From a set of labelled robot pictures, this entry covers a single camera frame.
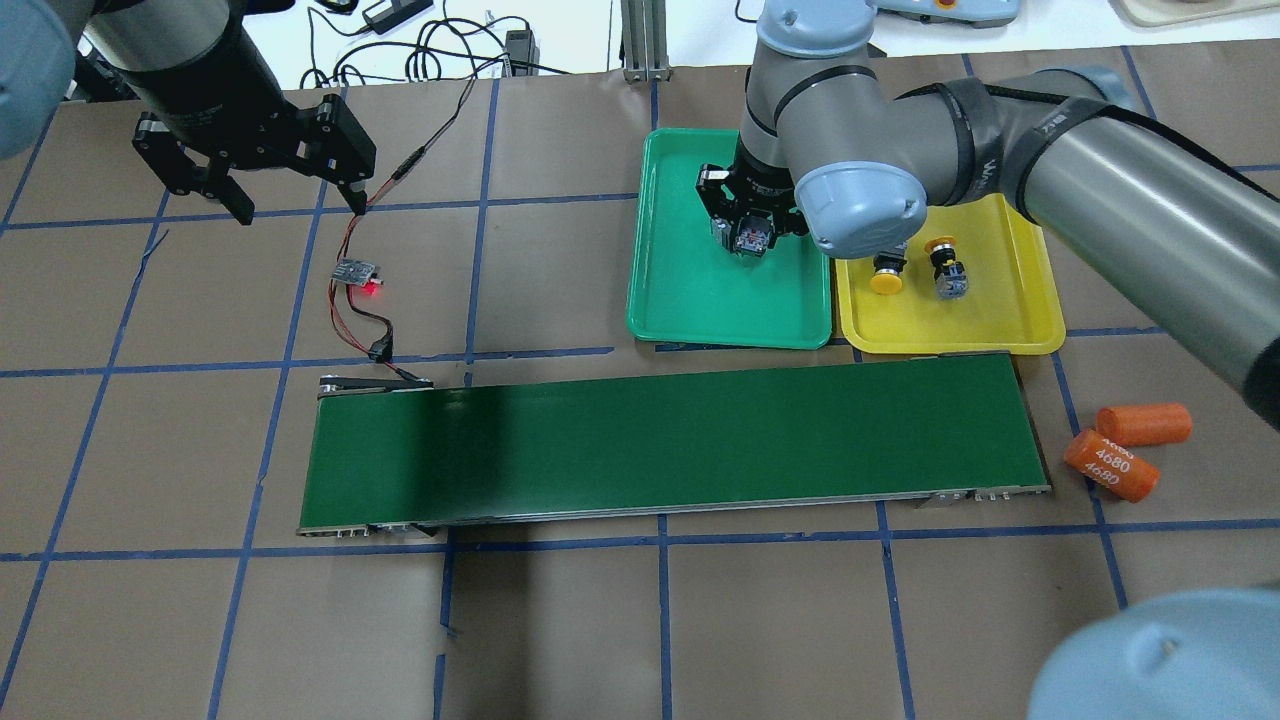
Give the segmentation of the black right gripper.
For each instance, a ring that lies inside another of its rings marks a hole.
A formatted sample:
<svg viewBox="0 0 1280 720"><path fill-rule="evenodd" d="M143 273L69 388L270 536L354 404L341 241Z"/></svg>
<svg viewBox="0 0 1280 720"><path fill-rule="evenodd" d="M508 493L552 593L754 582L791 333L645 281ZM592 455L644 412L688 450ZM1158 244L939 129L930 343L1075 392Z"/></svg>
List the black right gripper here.
<svg viewBox="0 0 1280 720"><path fill-rule="evenodd" d="M713 238L726 252L737 252L736 224L745 217L768 218L776 240L809 234L788 170L755 158L741 140L728 167L700 167L696 192L710 218Z"/></svg>

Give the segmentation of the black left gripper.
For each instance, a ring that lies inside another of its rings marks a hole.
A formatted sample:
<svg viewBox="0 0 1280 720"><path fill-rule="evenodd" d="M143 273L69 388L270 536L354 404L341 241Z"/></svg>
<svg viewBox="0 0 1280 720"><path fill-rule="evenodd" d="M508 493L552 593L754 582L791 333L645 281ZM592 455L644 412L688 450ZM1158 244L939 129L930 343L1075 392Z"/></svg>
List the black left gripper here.
<svg viewBox="0 0 1280 720"><path fill-rule="evenodd" d="M242 20L146 20L131 50L131 87L146 102L133 146L165 186L193 186L241 225L255 202L232 169L288 168L369 209L376 145L339 94L289 102Z"/></svg>

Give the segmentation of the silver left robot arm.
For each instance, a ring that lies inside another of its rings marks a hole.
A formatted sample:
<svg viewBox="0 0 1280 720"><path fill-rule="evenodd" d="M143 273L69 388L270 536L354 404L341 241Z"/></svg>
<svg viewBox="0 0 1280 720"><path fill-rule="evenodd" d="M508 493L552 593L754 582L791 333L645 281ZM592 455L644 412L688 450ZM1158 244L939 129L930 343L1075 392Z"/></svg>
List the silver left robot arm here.
<svg viewBox="0 0 1280 720"><path fill-rule="evenodd" d="M82 38L146 105L132 143L174 195L220 202L241 224L252 199L236 173L285 168L369 209L376 147L346 101L300 108L243 24L242 1L5 1L3 156L37 140L70 87Z"/></svg>

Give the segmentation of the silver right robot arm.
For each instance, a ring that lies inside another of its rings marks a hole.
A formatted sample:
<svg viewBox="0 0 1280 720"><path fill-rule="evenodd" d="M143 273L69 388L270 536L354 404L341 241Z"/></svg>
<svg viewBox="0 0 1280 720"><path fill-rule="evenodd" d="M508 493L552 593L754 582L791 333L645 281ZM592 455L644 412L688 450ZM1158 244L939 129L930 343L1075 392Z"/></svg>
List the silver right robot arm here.
<svg viewBox="0 0 1280 720"><path fill-rule="evenodd" d="M806 234L828 258L884 255L928 208L991 193L1064 241L1277 424L1277 199L1128 108L1105 68L978 78L888 100L873 1L768 1L727 168L696 192L722 246ZM1030 719L1275 719L1277 585L1210 588L1093 623L1039 671Z"/></svg>

